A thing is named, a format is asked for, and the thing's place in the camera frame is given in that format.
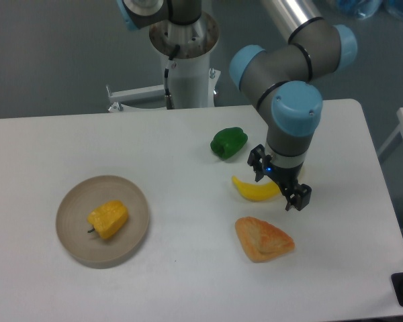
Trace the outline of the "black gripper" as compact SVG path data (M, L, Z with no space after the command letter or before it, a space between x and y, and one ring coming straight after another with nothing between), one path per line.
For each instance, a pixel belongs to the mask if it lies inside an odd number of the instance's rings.
M248 165L253 168L256 182L268 176L278 185L287 200L286 211L291 208L301 211L309 204L312 194L310 186L298 182L305 158L305 152L297 156L283 156L259 144L250 151Z

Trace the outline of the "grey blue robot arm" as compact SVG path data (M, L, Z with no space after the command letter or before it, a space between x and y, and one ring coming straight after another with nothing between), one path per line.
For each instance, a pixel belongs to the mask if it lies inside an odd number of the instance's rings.
M118 1L129 30L149 29L163 68L161 93L167 109L207 107L208 64L219 30L200 1ZM248 45L229 65L236 88L268 126L265 144L251 150L255 178L270 178L287 206L302 210L311 188L298 180L312 136L320 123L322 97L315 78L350 65L357 55L354 33L330 25L312 1L264 1L264 8L286 40L268 52Z

